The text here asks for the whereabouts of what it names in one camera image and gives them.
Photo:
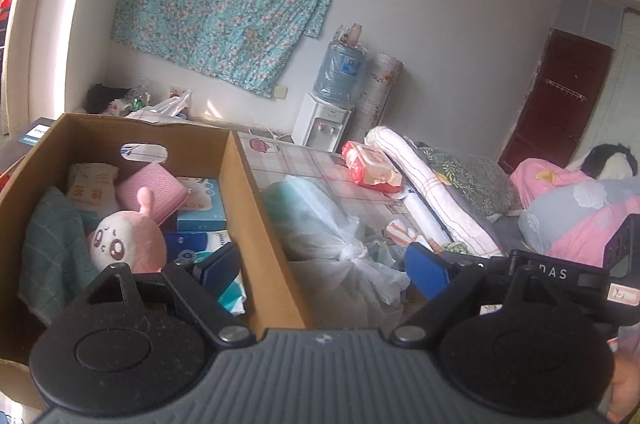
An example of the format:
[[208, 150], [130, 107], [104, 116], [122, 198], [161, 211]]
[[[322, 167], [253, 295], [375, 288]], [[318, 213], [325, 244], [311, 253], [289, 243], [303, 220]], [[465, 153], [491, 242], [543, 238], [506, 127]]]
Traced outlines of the person right hand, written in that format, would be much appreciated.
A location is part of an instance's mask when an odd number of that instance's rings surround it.
[[629, 421], [639, 410], [640, 371], [636, 354], [639, 341], [617, 337], [614, 352], [614, 374], [611, 382], [611, 399], [608, 404], [608, 420], [611, 423]]

